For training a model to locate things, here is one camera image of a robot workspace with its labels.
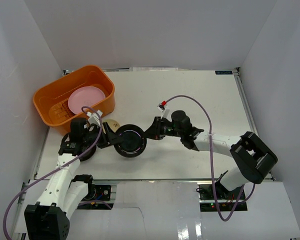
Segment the beige small plate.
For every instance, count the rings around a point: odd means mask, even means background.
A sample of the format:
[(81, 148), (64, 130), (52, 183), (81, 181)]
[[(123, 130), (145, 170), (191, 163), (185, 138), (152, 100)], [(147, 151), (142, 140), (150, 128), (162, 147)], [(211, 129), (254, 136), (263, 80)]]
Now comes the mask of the beige small plate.
[(108, 124), (108, 126), (109, 126), (109, 128), (115, 133), (121, 126), (120, 126), (120, 124), (116, 121), (116, 120), (114, 120), (114, 119), (106, 119), (105, 121), (104, 121), (104, 123), (107, 123)]

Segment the white paper sheets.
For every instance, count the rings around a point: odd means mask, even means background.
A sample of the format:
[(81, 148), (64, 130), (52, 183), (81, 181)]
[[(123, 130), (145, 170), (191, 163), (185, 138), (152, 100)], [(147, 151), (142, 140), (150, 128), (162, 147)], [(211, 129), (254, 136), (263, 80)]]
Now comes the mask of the white paper sheets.
[(178, 67), (130, 67), (130, 72), (167, 72), (167, 71), (178, 71)]

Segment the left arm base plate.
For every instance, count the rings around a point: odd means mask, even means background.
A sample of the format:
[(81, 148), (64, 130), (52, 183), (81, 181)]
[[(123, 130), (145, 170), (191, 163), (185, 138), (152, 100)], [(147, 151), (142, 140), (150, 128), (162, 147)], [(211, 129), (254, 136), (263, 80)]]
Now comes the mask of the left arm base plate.
[(111, 199), (111, 185), (104, 184), (92, 184), (92, 190), (88, 195), (82, 199), (83, 202), (89, 202), (89, 204), (96, 205), (99, 201), (109, 201)]

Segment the orange plastic bin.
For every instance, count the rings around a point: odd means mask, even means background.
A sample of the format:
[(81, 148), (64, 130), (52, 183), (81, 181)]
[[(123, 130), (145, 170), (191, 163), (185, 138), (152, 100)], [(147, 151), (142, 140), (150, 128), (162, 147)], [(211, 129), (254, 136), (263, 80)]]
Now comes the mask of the orange plastic bin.
[(97, 87), (103, 91), (105, 99), (91, 106), (102, 111), (103, 117), (114, 111), (115, 85), (96, 65), (81, 67), (38, 89), (33, 96), (33, 104), (43, 122), (62, 136), (70, 132), (72, 119), (85, 116), (83, 112), (74, 114), (68, 107), (71, 94), (82, 87)]

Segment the black plate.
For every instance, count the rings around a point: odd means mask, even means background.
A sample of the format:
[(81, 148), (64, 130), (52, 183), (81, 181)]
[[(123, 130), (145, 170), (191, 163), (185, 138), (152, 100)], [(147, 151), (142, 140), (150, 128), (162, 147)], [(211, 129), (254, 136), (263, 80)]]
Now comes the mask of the black plate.
[(76, 157), (81, 155), (79, 160), (81, 162), (89, 160), (97, 150), (96, 146), (93, 146), (89, 151), (87, 149), (93, 142), (86, 140), (84, 137), (74, 137), (70, 133), (63, 136), (60, 144), (58, 154), (71, 154)]
[(135, 158), (141, 155), (147, 146), (144, 131), (134, 124), (122, 125), (115, 134), (123, 140), (115, 144), (116, 152), (125, 158)]

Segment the blue label sticker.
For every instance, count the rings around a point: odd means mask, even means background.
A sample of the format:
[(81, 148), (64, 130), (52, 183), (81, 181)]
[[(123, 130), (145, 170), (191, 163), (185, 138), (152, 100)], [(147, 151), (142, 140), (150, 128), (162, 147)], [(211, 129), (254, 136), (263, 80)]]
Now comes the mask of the blue label sticker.
[(233, 72), (231, 70), (216, 70), (216, 75), (233, 75)]

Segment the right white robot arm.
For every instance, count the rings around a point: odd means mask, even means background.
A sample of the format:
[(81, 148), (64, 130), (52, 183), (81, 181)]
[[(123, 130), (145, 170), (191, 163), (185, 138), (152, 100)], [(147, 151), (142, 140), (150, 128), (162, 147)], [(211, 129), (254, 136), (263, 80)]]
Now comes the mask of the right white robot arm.
[(255, 133), (247, 131), (240, 136), (208, 133), (193, 126), (182, 110), (174, 111), (171, 120), (156, 116), (145, 136), (152, 140), (178, 137), (189, 150), (212, 151), (233, 158), (236, 166), (222, 173), (213, 187), (216, 195), (223, 200), (247, 183), (261, 184), (278, 162), (274, 152)]

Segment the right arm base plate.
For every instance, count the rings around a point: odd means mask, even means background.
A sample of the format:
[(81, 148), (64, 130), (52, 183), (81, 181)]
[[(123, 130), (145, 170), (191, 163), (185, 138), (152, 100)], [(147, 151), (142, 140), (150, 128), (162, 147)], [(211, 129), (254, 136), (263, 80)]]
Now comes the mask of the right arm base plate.
[[(236, 199), (240, 192), (240, 187), (237, 187), (234, 191), (231, 192), (229, 196), (221, 196), (217, 193), (217, 201), (221, 212), (230, 212), (235, 205)], [(216, 203), (213, 196), (212, 186), (210, 184), (199, 184), (196, 192), (199, 196), (199, 206), (201, 213), (208, 212), (217, 212)], [(246, 199), (245, 192), (243, 191), (239, 203), (237, 204), (234, 211), (245, 212), (248, 210), (246, 202), (243, 202)]]

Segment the pink plastic plate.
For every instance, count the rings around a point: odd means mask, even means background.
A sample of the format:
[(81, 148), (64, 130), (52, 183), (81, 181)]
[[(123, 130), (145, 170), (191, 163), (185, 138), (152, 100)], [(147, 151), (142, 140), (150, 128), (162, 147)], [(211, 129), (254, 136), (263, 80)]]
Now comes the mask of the pink plastic plate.
[(94, 86), (84, 86), (75, 90), (68, 98), (68, 108), (73, 114), (82, 112), (83, 106), (91, 107), (106, 98), (104, 92)]

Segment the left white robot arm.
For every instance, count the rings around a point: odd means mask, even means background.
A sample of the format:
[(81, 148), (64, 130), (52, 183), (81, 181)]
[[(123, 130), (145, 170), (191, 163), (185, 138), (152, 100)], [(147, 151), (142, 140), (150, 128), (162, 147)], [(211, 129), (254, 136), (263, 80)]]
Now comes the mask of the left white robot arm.
[(24, 210), (30, 240), (65, 240), (70, 231), (70, 218), (81, 202), (103, 199), (90, 174), (77, 175), (80, 164), (89, 160), (98, 148), (103, 149), (121, 140), (107, 122), (75, 118), (65, 134), (57, 154), (55, 169), (42, 194)]

